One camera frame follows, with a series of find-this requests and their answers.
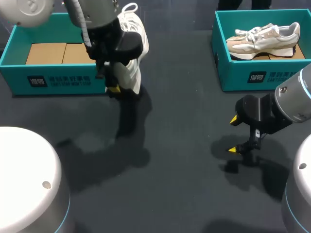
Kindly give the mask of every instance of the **silver screw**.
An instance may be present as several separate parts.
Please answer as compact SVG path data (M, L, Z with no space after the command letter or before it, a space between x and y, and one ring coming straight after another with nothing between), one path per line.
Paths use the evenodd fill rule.
M282 87L281 88L281 93L285 93L287 91L287 87Z
M42 183L42 186L46 189L51 189L52 188L52 185L50 184L50 182L48 181L45 181Z

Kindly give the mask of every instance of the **beige sneaker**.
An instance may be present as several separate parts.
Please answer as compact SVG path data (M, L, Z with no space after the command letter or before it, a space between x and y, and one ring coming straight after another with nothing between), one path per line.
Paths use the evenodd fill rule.
M259 53L292 57L300 36L299 23L278 27L268 24L250 31L235 30L237 36L226 40L231 56L252 60Z

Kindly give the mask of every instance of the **white logo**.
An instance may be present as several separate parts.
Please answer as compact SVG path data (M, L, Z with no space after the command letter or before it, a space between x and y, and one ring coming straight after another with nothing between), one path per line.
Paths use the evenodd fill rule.
M253 74L251 76L251 80L262 80L263 79L263 74Z
M27 3L30 7L31 12L35 12L38 9L38 4L37 4L36 0L28 0Z

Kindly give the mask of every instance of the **cardboard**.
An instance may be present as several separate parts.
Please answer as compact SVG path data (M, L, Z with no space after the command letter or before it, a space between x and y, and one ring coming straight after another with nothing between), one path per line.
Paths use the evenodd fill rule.
M62 64L66 43L32 44L27 65Z
M91 60L86 52L86 47L83 43L67 44L63 64L92 64L95 63Z
M265 56L258 56L258 57L254 57L253 61L262 61L262 60L270 60L268 55Z
M296 45L296 52L293 57L276 57L269 54L270 60L304 60L305 56L303 55L299 45Z

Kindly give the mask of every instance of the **cable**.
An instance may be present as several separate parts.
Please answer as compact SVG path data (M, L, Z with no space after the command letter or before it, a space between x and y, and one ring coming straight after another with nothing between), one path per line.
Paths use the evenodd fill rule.
M77 16L78 16L78 19L81 25L81 29L82 29L83 41L86 46L92 47L92 44L91 44L91 41L89 39L88 32L87 32L86 19L84 18L81 5L78 0L71 0L71 1L74 7L76 8L76 13L77 13Z

